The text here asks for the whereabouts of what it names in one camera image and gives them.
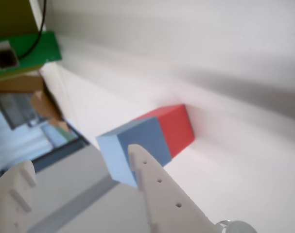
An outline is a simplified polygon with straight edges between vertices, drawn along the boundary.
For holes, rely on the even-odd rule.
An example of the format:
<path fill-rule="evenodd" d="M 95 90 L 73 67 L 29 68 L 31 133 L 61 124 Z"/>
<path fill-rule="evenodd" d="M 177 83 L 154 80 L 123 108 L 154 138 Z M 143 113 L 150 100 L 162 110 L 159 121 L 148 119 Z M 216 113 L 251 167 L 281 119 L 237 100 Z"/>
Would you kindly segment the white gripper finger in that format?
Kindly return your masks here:
<path fill-rule="evenodd" d="M 161 164 L 141 145 L 128 147 L 153 233 L 220 233 Z"/>
<path fill-rule="evenodd" d="M 32 161 L 18 163 L 0 177 L 0 233 L 26 233 L 36 174 Z"/>

